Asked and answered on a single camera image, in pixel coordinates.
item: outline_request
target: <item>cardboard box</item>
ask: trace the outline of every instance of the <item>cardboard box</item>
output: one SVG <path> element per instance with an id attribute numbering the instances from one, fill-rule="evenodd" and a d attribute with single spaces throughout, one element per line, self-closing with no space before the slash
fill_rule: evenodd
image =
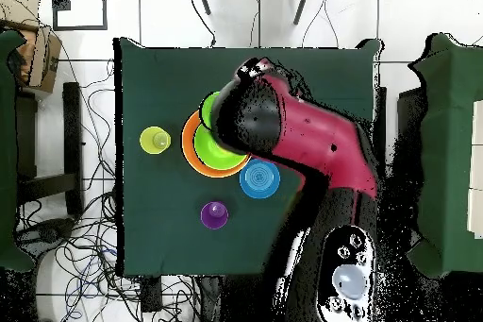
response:
<path id="1" fill-rule="evenodd" d="M 40 0 L 0 0 L 0 19 L 39 27 L 39 3 Z"/>
<path id="2" fill-rule="evenodd" d="M 22 70 L 25 90 L 28 91 L 30 88 L 36 95 L 45 97 L 46 94 L 42 93 L 51 93 L 54 90 L 62 43 L 52 33 L 50 26 L 42 25 L 36 19 L 39 13 L 39 0 L 0 0 L 0 5 L 0 16 L 5 15 L 0 18 L 0 25 L 18 30 L 27 40 L 18 48 L 27 62 Z M 34 34 L 35 49 L 32 56 L 31 44 Z"/>

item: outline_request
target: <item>green tablecloth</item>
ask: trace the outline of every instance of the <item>green tablecloth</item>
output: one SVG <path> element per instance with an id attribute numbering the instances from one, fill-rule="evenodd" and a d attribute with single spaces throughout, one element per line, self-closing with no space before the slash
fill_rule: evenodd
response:
<path id="1" fill-rule="evenodd" d="M 17 135 L 15 127 L 15 80 L 7 60 L 25 39 L 16 31 L 0 33 L 0 266 L 28 271 L 34 263 L 15 245 L 13 230 L 17 213 Z"/>
<path id="2" fill-rule="evenodd" d="M 431 36 L 414 64 L 428 109 L 421 123 L 424 185 L 418 225 L 425 237 L 409 257 L 429 277 L 483 272 L 483 240 L 467 230 L 474 102 L 483 100 L 483 49 Z"/>
<path id="3" fill-rule="evenodd" d="M 260 272 L 300 179 L 280 167 L 276 194 L 255 200 L 242 192 L 238 174 L 203 177 L 181 151 L 185 122 L 245 60 L 264 56 L 300 72 L 321 103 L 371 121 L 379 41 L 353 50 L 141 48 L 126 39 L 119 42 L 125 275 Z M 172 137 L 171 147 L 160 155 L 148 155 L 140 147 L 142 131 L 151 126 L 164 128 Z M 230 214 L 218 230 L 200 222 L 201 208 L 213 200 L 223 201 Z"/>

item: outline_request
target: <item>green bowl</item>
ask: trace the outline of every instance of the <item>green bowl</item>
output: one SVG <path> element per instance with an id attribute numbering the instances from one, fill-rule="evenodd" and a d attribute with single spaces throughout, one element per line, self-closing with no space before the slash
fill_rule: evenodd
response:
<path id="1" fill-rule="evenodd" d="M 211 107 L 213 107 L 215 98 L 218 96 L 219 93 L 220 92 L 215 92 L 210 94 L 201 103 L 200 119 L 202 124 L 205 125 L 205 127 L 207 127 L 208 129 L 211 129 L 211 120 L 210 120 Z"/>
<path id="2" fill-rule="evenodd" d="M 194 133 L 194 151 L 206 166 L 220 171 L 238 166 L 246 158 L 246 155 L 235 154 L 221 148 L 204 125 L 200 125 Z"/>

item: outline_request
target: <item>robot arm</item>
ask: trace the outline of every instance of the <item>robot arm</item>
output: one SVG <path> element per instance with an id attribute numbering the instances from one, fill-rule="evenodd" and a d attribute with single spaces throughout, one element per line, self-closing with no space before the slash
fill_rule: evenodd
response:
<path id="1" fill-rule="evenodd" d="M 211 127 L 226 149 L 295 170 L 303 164 L 328 178 L 292 273 L 286 321 L 337 322 L 345 314 L 370 321 L 377 181 L 371 145 L 358 124 L 303 100 L 267 59 L 250 59 L 220 91 Z"/>

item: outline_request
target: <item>orange plate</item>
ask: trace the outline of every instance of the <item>orange plate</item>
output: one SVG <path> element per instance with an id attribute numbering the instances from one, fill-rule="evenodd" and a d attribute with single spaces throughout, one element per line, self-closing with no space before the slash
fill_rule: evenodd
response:
<path id="1" fill-rule="evenodd" d="M 181 148 L 183 149 L 183 154 L 186 158 L 186 161 L 192 166 L 192 168 L 198 171 L 201 175 L 210 178 L 226 178 L 235 175 L 237 172 L 240 172 L 241 169 L 248 163 L 250 160 L 250 156 L 247 155 L 245 160 L 240 164 L 233 168 L 226 169 L 226 170 L 218 170 L 210 168 L 209 166 L 204 165 L 201 160 L 196 155 L 196 151 L 194 151 L 194 133 L 196 129 L 201 124 L 199 110 L 194 112 L 192 116 L 186 121 L 185 126 L 183 127 L 183 131 L 181 132 Z"/>

